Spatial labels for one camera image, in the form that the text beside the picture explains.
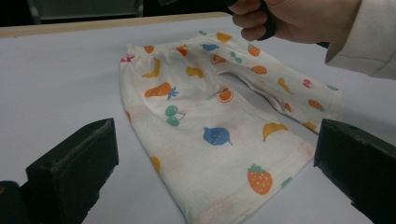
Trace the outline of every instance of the white table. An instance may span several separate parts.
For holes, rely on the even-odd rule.
[[[0,38],[0,180],[22,185],[27,180],[24,169],[67,136],[90,122],[114,118],[120,165],[101,189],[100,199],[84,223],[185,223],[125,116],[120,99],[119,62],[130,41],[142,46],[158,44],[193,37],[199,30],[240,36],[231,17],[196,16],[204,17],[209,19],[190,20],[187,16],[188,21],[184,21],[179,16],[159,18],[160,23],[140,20],[144,25],[132,21],[130,26],[115,24],[114,28],[103,29],[93,25],[85,30],[77,25],[77,30],[85,31],[73,31],[69,25],[68,32],[45,35],[21,35],[0,29],[0,36],[18,35]],[[55,31],[44,33],[57,32],[56,26],[52,28]],[[317,45],[276,38],[254,44],[293,69],[341,89],[339,120],[396,145],[395,80],[326,66],[323,64],[326,49]],[[316,145],[316,134],[277,114],[244,83],[227,75],[222,79],[259,109],[273,112],[294,133]],[[246,223],[372,222],[310,162]]]

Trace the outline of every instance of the hand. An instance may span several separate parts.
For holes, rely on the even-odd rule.
[[[361,0],[266,0],[276,21],[276,37],[301,43],[330,42],[343,45]],[[230,6],[242,37],[256,40],[265,34],[260,0],[238,0]]]

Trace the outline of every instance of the baby pants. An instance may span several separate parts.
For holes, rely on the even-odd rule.
[[[238,223],[284,188],[315,149],[219,74],[230,72],[313,132],[336,119],[341,92],[224,33],[128,44],[126,114],[188,223]]]

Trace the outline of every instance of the white sleeve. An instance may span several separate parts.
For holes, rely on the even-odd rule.
[[[361,0],[345,45],[330,45],[326,64],[396,79],[396,0]]]

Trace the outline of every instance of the fabric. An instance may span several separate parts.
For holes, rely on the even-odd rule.
[[[396,1],[362,0],[345,45],[330,44],[326,63],[396,79]]]
[[[128,44],[120,91],[134,130],[188,223],[237,223],[284,188],[314,148],[218,75],[238,75],[274,109],[318,132],[341,92],[224,33]]]

